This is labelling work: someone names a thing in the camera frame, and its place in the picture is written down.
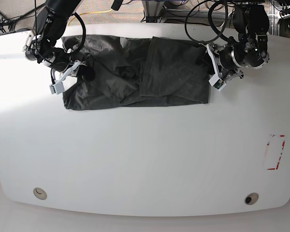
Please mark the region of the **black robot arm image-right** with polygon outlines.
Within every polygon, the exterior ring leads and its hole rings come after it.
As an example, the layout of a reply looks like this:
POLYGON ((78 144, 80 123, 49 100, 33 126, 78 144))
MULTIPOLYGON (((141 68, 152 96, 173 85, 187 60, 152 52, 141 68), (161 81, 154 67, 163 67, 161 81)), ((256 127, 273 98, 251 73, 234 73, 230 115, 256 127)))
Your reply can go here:
POLYGON ((218 0, 210 7, 207 19, 216 36, 197 43, 206 46, 214 69, 209 83, 218 91, 222 91, 227 81, 235 77, 243 78, 241 68, 260 69, 268 63, 269 18, 263 3, 262 0, 218 0), (228 11, 229 4, 233 5, 232 15, 228 11), (219 5, 225 9, 221 29, 214 25, 212 19, 212 13, 219 5), (238 32, 238 39, 223 34, 229 16, 238 32))

